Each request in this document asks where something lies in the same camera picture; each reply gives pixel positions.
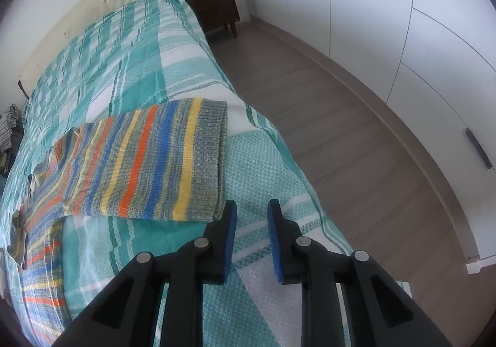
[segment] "silver screw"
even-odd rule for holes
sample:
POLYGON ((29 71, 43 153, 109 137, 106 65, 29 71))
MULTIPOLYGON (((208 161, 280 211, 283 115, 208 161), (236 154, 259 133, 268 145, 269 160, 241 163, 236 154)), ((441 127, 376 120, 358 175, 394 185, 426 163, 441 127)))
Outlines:
POLYGON ((296 244, 298 246, 310 246, 312 243, 312 240, 308 238, 307 236, 300 236, 296 238, 296 244))
POLYGON ((364 250, 357 250, 355 252, 355 259, 359 262, 366 262, 369 259, 369 254, 364 250))
POLYGON ((209 242, 207 238, 196 238, 194 240, 194 245, 197 248, 206 248, 208 246, 209 242))
POLYGON ((146 262, 150 261, 151 258, 152 258, 152 255, 148 252, 141 252, 141 253, 138 253, 138 256, 136 256, 136 260, 138 263, 146 263, 146 262))

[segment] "nightstand leg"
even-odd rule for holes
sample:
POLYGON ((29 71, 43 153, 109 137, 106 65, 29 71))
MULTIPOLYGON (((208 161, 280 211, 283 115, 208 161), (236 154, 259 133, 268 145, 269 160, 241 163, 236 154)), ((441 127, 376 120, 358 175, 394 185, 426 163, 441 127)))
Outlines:
POLYGON ((231 26, 231 31, 233 32, 232 35, 237 38, 237 30, 236 30, 236 25, 234 24, 234 21, 229 22, 229 25, 231 26))

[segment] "bed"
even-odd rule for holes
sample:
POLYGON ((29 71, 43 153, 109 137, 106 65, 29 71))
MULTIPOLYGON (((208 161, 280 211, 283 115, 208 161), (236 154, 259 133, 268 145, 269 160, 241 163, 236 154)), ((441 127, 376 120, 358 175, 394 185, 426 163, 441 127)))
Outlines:
MULTIPOLYGON (((278 198, 285 217, 329 250, 350 254, 352 248, 275 127, 236 96, 183 0, 83 0, 43 40, 19 84, 29 103, 0 205, 2 247, 11 241, 12 215, 29 192, 29 175, 72 127, 180 99, 224 101, 224 195, 236 201, 238 221, 228 282, 204 290, 204 344, 299 345, 301 290, 279 285, 273 274, 267 202, 278 198)), ((169 253, 204 227, 194 221, 65 218, 60 256, 41 266, 45 282, 34 282, 5 254, 8 292, 23 333, 34 345, 50 345, 137 253, 169 253), (63 297, 38 297, 55 272, 57 281, 63 279, 63 297)))

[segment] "dark wooden nightstand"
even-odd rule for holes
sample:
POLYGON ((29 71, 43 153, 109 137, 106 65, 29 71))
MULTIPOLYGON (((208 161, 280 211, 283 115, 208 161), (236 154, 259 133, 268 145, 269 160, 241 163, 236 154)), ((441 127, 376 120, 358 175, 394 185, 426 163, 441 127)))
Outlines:
POLYGON ((235 0, 185 0, 193 9, 204 32, 224 26, 231 26, 237 38, 235 22, 240 20, 235 0))

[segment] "beige headboard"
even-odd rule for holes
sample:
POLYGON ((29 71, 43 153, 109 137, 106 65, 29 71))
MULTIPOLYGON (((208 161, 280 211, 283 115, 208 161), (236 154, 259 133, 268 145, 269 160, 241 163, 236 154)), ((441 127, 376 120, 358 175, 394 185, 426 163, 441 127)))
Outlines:
POLYGON ((87 26, 130 2, 137 0, 82 0, 43 38, 19 75, 19 87, 26 97, 59 52, 87 26))

